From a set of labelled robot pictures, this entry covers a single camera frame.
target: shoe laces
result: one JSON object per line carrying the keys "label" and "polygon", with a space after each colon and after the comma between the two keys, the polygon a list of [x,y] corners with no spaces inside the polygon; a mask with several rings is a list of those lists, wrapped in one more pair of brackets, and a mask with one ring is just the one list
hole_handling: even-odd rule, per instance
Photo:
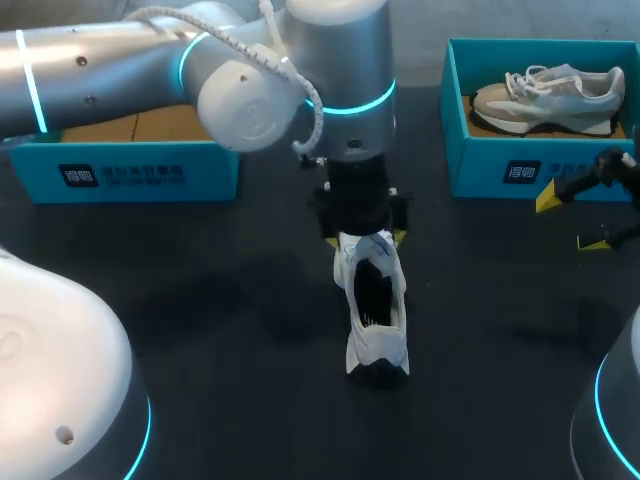
{"label": "shoe laces", "polygon": [[532,65],[527,68],[524,77],[519,73],[511,74],[507,72],[505,76],[509,96],[511,96],[511,98],[513,99],[517,99],[518,97],[524,97],[529,94],[546,95],[551,93],[551,87],[568,82],[574,82],[578,87],[578,90],[580,90],[580,84],[582,83],[582,81],[577,75],[563,77],[557,80],[551,80],[549,82],[541,82],[539,80],[536,80],[535,73],[540,73],[545,70],[548,70],[548,68],[541,65]]}

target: white sneaker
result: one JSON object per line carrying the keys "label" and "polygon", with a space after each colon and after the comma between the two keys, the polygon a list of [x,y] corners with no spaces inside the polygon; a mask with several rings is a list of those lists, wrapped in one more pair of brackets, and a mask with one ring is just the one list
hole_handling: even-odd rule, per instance
{"label": "white sneaker", "polygon": [[531,66],[524,77],[507,73],[505,83],[478,90],[472,106],[480,119],[508,133],[525,134],[551,123],[578,133],[610,135],[624,94],[624,72],[618,67],[587,73],[569,65]]}
{"label": "white sneaker", "polygon": [[409,375],[407,285],[393,235],[386,230],[368,237],[341,233],[338,240],[333,277],[351,310],[347,373],[401,380]]}

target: blue led ring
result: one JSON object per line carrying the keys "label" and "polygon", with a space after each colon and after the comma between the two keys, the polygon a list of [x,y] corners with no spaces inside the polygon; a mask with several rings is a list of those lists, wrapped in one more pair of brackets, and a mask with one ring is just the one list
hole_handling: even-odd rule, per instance
{"label": "blue led ring", "polygon": [[148,417],[147,417],[147,433],[144,436],[144,442],[142,443],[142,447],[140,448],[140,453],[138,453],[138,457],[136,461],[133,463],[133,466],[127,473],[127,476],[124,477],[124,480],[131,480],[133,475],[136,473],[136,470],[140,466],[140,462],[144,457],[144,454],[147,450],[147,445],[149,444],[149,437],[151,436],[151,400],[147,397],[147,408],[148,408]]}
{"label": "blue led ring", "polygon": [[631,462],[629,462],[629,460],[627,460],[625,458],[625,456],[622,454],[622,452],[620,451],[620,449],[618,448],[618,446],[616,445],[616,443],[613,441],[613,438],[611,438],[611,434],[609,434],[609,430],[607,429],[607,426],[604,423],[604,418],[602,416],[602,411],[600,410],[600,399],[599,399],[599,385],[600,385],[600,373],[602,373],[602,367],[604,366],[604,362],[607,360],[607,357],[604,358],[604,360],[602,361],[602,364],[600,365],[600,368],[598,369],[598,375],[596,375],[596,386],[595,386],[595,399],[596,399],[596,413],[598,414],[598,420],[600,421],[600,428],[602,428],[602,432],[604,433],[604,436],[606,437],[607,441],[609,442],[609,445],[611,446],[611,449],[614,451],[614,453],[618,456],[618,458],[620,459],[620,461],[623,463],[623,465],[625,467],[627,467],[627,469],[637,478],[640,480],[640,473],[638,472],[638,470],[636,470],[633,465],[631,465]]}
{"label": "blue led ring", "polygon": [[[393,95],[393,91],[396,89],[396,81],[395,79],[393,80],[393,83],[391,84],[391,87],[389,87],[389,90],[387,90],[381,97],[375,99],[373,102],[369,102],[365,105],[361,105],[359,107],[353,107],[353,108],[329,108],[329,107],[324,107],[322,110],[324,111],[324,113],[328,114],[328,115],[355,115],[357,113],[363,113],[366,112],[368,110],[372,110],[374,108],[376,108],[378,105],[383,104],[384,102],[387,101],[387,99]],[[311,100],[307,100],[307,105],[313,107],[313,103],[311,102]]]}
{"label": "blue led ring", "polygon": [[38,120],[38,128],[40,128],[40,132],[47,133],[47,123],[44,121],[42,104],[40,103],[38,89],[36,88],[36,79],[33,76],[33,68],[29,61],[27,42],[24,39],[24,32],[22,30],[16,30],[16,42],[18,43],[18,50],[20,50],[22,68],[24,69],[24,76],[27,79],[27,87],[29,88],[29,95],[31,96],[31,104],[33,105],[33,110],[36,114],[36,119]]}

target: cardboard box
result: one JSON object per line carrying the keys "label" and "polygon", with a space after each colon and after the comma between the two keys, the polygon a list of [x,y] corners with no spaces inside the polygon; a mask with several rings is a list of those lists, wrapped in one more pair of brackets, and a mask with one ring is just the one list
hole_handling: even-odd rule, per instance
{"label": "cardboard box", "polygon": [[206,202],[235,198],[239,158],[176,106],[42,136],[11,161],[37,204]]}
{"label": "cardboard box", "polygon": [[[626,98],[610,138],[548,131],[523,138],[489,132],[470,117],[468,97],[524,73],[530,65],[568,63],[590,72],[618,66]],[[635,156],[631,131],[640,124],[640,48],[636,42],[580,40],[452,39],[447,48],[440,97],[449,182],[456,197],[536,198],[553,177],[593,165],[599,152],[620,147]],[[596,187],[582,200],[629,201],[620,185]]]}

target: logo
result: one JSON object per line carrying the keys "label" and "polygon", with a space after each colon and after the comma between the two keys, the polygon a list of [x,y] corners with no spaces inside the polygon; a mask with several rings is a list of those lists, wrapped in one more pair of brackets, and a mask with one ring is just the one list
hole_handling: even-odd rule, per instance
{"label": "logo", "polygon": [[535,183],[542,162],[539,160],[511,160],[504,172],[502,183],[530,185]]}
{"label": "logo", "polygon": [[98,179],[89,164],[58,165],[67,187],[98,187]]}

